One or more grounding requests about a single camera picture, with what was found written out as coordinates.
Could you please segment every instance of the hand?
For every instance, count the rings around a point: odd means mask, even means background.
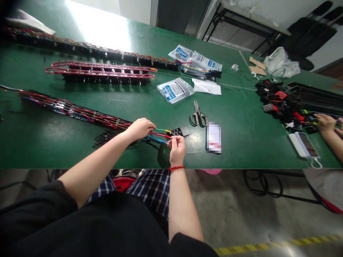
[[[125,134],[132,142],[146,137],[146,135],[156,128],[155,124],[146,118],[140,118],[132,123],[122,134]]]
[[[336,120],[325,114],[315,114],[314,115],[318,119],[318,127],[320,132],[333,132],[336,125]]]
[[[340,120],[340,122],[341,122],[341,124],[340,124],[341,129],[335,128],[335,132],[336,132],[340,137],[343,138],[343,118],[339,118],[339,120]]]
[[[170,166],[183,166],[183,159],[186,154],[185,138],[182,136],[173,136],[167,143],[170,143],[172,150],[170,151]]]

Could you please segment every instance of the plaid shorts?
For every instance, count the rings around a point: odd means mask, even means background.
[[[52,180],[58,179],[67,170],[53,170]],[[126,193],[135,195],[153,211],[168,218],[169,214],[169,185],[168,170],[144,170],[143,174],[132,183]],[[91,201],[115,191],[112,179],[107,176],[98,189],[88,199]]]

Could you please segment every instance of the yellow floor tape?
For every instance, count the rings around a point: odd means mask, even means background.
[[[255,252],[255,251],[266,251],[272,248],[282,248],[289,246],[305,246],[314,245],[319,243],[327,243],[343,240],[343,234],[322,236],[322,237],[310,237],[302,239],[294,239],[291,241],[283,241],[278,243],[260,243],[256,245],[243,245],[243,246],[233,246],[233,247],[223,247],[214,249],[219,256],[233,255],[245,252]]]

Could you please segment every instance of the white plastic bag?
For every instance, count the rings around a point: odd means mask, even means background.
[[[157,86],[163,97],[174,104],[187,96],[194,94],[194,89],[180,77]]]
[[[171,51],[168,55],[176,60],[188,62],[193,55],[193,51],[181,45],[178,45],[177,48]]]
[[[203,79],[206,79],[204,76],[206,72],[203,72],[202,70],[222,71],[222,64],[212,61],[197,51],[193,52],[181,45],[178,45],[177,48],[171,51],[168,55],[179,61],[191,62],[183,65],[184,72]]]
[[[275,51],[264,59],[264,64],[269,74],[275,77],[292,77],[300,73],[299,62],[291,61],[283,47],[278,47]]]
[[[199,54],[197,51],[194,51],[194,54],[191,56],[190,61],[193,63],[197,63],[197,65],[203,70],[215,70],[215,71],[222,71],[222,64],[216,63],[212,61],[202,54]]]

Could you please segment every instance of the charging cable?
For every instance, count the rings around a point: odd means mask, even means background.
[[[316,168],[314,166],[313,160],[315,160],[319,164],[319,168]],[[319,169],[323,168],[323,165],[318,161],[318,158],[313,157],[313,158],[311,158],[311,167],[319,170]]]

